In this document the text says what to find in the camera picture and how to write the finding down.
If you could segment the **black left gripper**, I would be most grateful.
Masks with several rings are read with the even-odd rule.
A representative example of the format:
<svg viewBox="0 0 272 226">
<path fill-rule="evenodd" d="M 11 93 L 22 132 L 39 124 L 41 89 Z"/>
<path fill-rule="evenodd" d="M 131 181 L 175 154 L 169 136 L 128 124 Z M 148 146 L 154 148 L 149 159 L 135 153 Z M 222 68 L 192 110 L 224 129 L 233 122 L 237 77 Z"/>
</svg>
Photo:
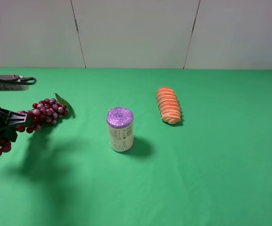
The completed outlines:
<svg viewBox="0 0 272 226">
<path fill-rule="evenodd" d="M 15 142 L 17 132 L 15 127 L 30 126 L 30 116 L 27 113 L 17 113 L 0 107 L 0 139 Z"/>
</svg>

